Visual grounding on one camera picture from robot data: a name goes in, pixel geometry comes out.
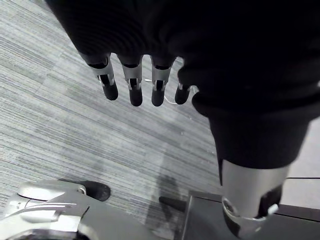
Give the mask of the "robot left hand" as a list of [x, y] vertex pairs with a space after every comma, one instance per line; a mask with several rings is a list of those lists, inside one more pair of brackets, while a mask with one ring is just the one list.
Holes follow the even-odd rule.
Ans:
[[223, 213], [239, 239], [278, 209], [310, 122], [320, 115], [320, 3], [317, 0], [49, 0], [47, 5], [107, 99], [118, 97], [111, 64], [123, 67], [140, 106], [142, 58], [152, 63], [154, 106], [171, 67], [175, 100], [190, 88], [214, 138]]

